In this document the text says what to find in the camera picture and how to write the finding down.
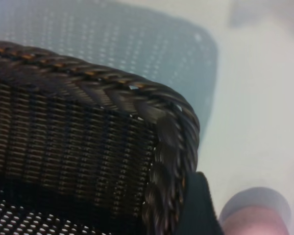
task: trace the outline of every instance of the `brown wicker basket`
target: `brown wicker basket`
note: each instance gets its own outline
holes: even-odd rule
[[[0,234],[172,234],[198,143],[171,88],[0,42]]]

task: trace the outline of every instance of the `white floor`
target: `white floor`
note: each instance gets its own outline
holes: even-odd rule
[[[198,169],[209,179],[217,213],[243,189],[280,192],[292,209],[294,235],[294,33],[287,20],[264,14],[255,24],[231,28],[232,0],[123,1],[211,32],[219,47],[218,79]]]

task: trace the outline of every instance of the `woven texture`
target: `woven texture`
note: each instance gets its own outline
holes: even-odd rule
[[[200,25],[114,0],[0,0],[0,40],[165,84],[192,105],[205,134],[218,52]]]
[[[9,207],[52,214],[57,231],[69,220],[141,234],[143,221],[149,234],[172,234],[198,143],[198,119],[171,88],[0,42],[0,200]]]
[[[110,232],[133,228],[139,218],[156,144],[152,130],[137,119],[0,82],[0,173],[106,208],[107,225],[117,215],[132,216]]]

